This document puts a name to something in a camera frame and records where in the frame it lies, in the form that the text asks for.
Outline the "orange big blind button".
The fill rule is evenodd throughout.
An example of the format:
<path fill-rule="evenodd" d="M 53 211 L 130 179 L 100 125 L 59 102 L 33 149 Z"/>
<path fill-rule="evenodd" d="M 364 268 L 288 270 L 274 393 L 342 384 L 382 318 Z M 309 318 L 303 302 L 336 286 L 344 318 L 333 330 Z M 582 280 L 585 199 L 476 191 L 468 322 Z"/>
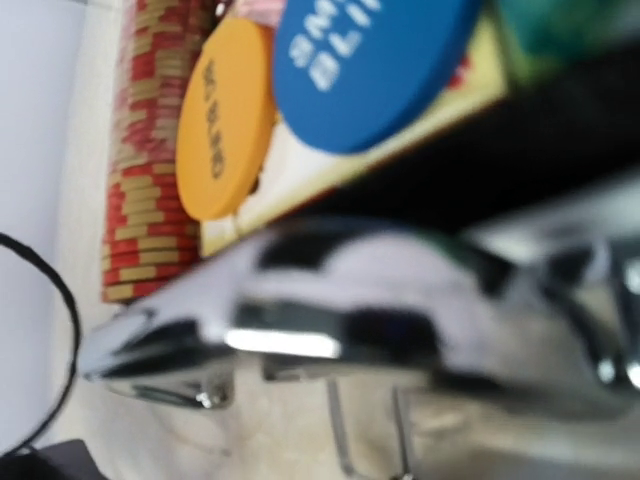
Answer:
<path fill-rule="evenodd" d="M 182 104 L 176 179 L 182 205 L 198 221 L 234 213 L 251 193 L 276 118 L 274 32 L 227 17 L 205 42 Z"/>

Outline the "blue small blind button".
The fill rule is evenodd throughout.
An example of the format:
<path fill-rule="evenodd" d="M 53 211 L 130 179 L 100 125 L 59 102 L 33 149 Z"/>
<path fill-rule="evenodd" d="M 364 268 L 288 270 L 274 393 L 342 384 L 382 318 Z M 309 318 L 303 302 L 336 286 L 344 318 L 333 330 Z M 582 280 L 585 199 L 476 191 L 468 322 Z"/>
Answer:
<path fill-rule="evenodd" d="M 334 154 L 365 151 L 416 120 L 451 84 L 479 1 L 290 1 L 273 86 L 293 134 Z"/>

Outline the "aluminium poker set case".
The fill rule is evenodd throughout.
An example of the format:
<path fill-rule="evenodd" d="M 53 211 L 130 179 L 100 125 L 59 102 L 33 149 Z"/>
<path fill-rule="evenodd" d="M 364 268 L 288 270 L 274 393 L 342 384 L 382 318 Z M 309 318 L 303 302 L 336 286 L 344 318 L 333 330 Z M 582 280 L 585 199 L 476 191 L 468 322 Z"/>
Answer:
<path fill-rule="evenodd" d="M 87 380 L 203 406 L 240 354 L 270 381 L 388 368 L 525 416 L 639 405 L 639 36 L 579 61 L 121 310 Z"/>

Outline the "green poker chip stack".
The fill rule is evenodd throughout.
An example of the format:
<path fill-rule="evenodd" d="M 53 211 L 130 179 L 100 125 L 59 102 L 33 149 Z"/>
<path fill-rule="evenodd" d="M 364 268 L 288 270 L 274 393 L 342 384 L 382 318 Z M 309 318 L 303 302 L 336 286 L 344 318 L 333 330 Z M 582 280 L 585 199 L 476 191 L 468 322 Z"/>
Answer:
<path fill-rule="evenodd" d="M 637 1 L 495 1 L 510 80 L 529 85 L 639 38 Z"/>

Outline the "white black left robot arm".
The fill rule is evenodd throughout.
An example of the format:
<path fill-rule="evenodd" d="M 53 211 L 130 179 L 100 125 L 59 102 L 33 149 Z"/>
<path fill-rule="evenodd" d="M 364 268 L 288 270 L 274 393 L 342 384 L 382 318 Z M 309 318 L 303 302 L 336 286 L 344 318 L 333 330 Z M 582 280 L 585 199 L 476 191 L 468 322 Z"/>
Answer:
<path fill-rule="evenodd" d="M 48 311 L 59 295 L 71 324 L 64 373 L 51 366 Z M 41 439 L 69 399 L 82 337 L 78 307 L 60 274 L 35 250 L 1 235 L 1 477 L 90 479 L 92 464 L 81 441 L 43 447 Z"/>

